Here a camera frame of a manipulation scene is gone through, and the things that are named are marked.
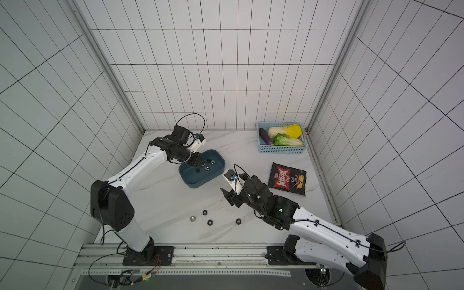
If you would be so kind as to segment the dark teal storage box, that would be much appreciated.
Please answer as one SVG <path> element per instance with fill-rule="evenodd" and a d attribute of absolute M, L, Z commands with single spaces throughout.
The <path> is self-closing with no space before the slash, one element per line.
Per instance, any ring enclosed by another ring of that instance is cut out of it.
<path fill-rule="evenodd" d="M 196 189 L 205 183 L 213 180 L 217 176 L 223 174 L 225 169 L 225 160 L 222 158 L 222 155 L 214 150 L 210 149 L 204 151 L 201 154 L 205 164 L 203 166 L 196 166 L 192 167 L 187 164 L 182 164 L 179 166 L 179 174 L 184 181 L 184 183 L 189 186 L 191 189 Z M 206 159 L 210 158 L 211 160 L 215 160 L 215 164 L 211 164 L 206 162 Z M 206 171 L 205 166 L 209 166 L 210 170 Z"/>

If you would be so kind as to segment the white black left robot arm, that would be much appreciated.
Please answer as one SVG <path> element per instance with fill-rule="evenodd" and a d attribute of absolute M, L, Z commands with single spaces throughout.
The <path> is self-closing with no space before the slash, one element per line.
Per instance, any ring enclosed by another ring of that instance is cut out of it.
<path fill-rule="evenodd" d="M 204 164 L 198 149 L 205 144 L 201 134 L 193 136 L 193 143 L 185 145 L 174 135 L 157 137 L 146 151 L 130 165 L 106 181 L 96 180 L 91 185 L 91 216 L 115 231 L 129 249 L 136 253 L 146 251 L 152 238 L 135 220 L 135 209 L 130 201 L 133 191 L 148 175 L 167 161 L 200 166 Z"/>

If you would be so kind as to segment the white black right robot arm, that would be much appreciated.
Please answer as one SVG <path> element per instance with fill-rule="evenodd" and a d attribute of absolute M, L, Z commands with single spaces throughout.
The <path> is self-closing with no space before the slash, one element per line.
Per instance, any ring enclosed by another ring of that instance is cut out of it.
<path fill-rule="evenodd" d="M 246 204 L 266 224 L 290 232 L 284 245 L 289 263 L 328 266 L 353 277 L 367 290 L 385 289 L 388 253 L 381 236 L 365 236 L 335 226 L 296 202 L 271 193 L 255 175 L 230 169 L 224 180 L 231 186 L 231 190 L 222 191 L 230 205 Z"/>

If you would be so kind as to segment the black red chips bag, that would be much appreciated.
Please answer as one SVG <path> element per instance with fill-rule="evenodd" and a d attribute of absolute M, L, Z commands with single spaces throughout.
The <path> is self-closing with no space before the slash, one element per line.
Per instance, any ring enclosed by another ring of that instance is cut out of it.
<path fill-rule="evenodd" d="M 307 172 L 293 167 L 273 163 L 268 181 L 271 189 L 306 196 Z"/>

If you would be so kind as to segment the purple eggplant toy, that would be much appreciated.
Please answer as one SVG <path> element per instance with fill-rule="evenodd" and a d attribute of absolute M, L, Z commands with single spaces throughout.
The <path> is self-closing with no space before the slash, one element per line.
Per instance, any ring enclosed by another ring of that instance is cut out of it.
<path fill-rule="evenodd" d="M 273 146 L 273 139 L 268 135 L 267 131 L 263 128 L 259 128 L 259 136 L 267 146 Z"/>

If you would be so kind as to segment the green lettuce toy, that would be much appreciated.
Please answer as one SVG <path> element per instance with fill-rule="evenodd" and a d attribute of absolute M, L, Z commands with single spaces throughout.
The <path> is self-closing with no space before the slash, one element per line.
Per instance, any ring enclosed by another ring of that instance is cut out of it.
<path fill-rule="evenodd" d="M 290 147 L 303 147 L 303 141 L 300 141 L 298 138 L 292 138 L 286 134 L 277 134 L 273 138 L 273 143 L 275 146 L 290 146 Z"/>

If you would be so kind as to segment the light blue perforated basket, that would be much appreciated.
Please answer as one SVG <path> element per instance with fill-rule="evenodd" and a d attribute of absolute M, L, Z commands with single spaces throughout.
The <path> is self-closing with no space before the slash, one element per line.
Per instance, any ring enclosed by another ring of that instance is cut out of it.
<path fill-rule="evenodd" d="M 298 123 L 291 123 L 291 122 L 257 122 L 257 131 L 259 132 L 259 128 L 263 128 L 267 131 L 271 127 L 284 127 L 291 124 L 298 124 Z M 303 141 L 303 147 L 290 147 L 290 146 L 267 146 L 264 141 L 260 138 L 258 134 L 258 149 L 260 153 L 290 153 L 290 154 L 301 154 L 307 147 L 307 143 L 305 141 L 303 127 L 301 124 L 298 124 L 302 128 L 302 135 L 298 138 L 300 141 Z"/>

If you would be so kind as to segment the yellow napa cabbage toy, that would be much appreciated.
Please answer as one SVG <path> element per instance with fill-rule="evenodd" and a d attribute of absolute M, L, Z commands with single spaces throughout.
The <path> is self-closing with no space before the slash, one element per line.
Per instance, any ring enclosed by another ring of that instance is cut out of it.
<path fill-rule="evenodd" d="M 284 134 L 291 138 L 298 139 L 302 135 L 302 128 L 298 124 L 291 124 L 284 127 L 271 127 L 268 129 L 268 135 L 274 138 L 278 134 Z"/>

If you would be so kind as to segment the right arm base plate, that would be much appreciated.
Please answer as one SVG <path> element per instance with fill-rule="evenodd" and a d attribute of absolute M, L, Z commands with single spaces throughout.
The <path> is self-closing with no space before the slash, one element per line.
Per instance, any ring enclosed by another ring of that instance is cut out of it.
<path fill-rule="evenodd" d="M 265 258 L 269 265 L 274 266 L 314 266 L 315 262 L 303 262 L 296 256 L 296 244 L 299 236 L 290 234 L 283 246 L 267 246 Z"/>

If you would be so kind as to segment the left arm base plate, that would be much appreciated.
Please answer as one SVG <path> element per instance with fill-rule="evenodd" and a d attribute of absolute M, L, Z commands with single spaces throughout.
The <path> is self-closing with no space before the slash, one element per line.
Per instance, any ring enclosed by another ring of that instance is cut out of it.
<path fill-rule="evenodd" d="M 172 264 L 174 255 L 173 246 L 147 246 L 147 249 L 142 252 L 136 252 L 128 249 L 124 255 L 122 265 L 135 266 L 135 267 L 148 267 L 148 266 L 169 266 Z"/>

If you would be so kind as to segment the aluminium mounting rail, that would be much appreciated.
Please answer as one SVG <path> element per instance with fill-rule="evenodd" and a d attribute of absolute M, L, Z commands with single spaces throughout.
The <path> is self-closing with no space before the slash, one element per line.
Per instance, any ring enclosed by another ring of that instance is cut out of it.
<path fill-rule="evenodd" d="M 123 265 L 116 244 L 84 245 L 74 263 L 79 274 L 116 276 L 129 269 L 133 276 L 153 270 L 152 277 L 173 275 L 259 275 L 291 277 L 293 269 L 315 268 L 347 271 L 346 256 L 320 244 L 299 240 L 296 257 L 301 263 L 272 253 L 268 244 L 161 244 L 161 256 L 147 265 Z"/>

